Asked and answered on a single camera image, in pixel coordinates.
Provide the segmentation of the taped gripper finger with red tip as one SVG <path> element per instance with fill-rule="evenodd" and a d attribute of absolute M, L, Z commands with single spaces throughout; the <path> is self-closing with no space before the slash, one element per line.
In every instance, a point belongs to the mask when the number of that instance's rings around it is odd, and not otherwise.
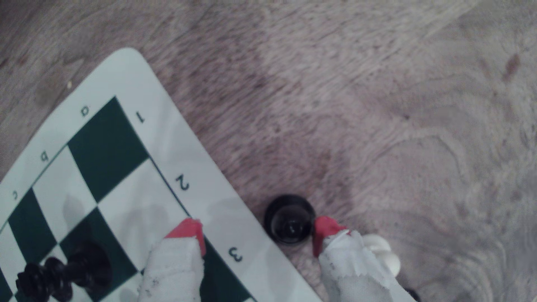
<path fill-rule="evenodd" d="M 151 250 L 138 301 L 200 301 L 206 244 L 198 219 L 186 218 Z"/>
<path fill-rule="evenodd" d="M 330 301 L 417 301 L 396 280 L 401 261 L 386 239 L 361 235 L 329 216 L 314 222 L 313 253 Z"/>

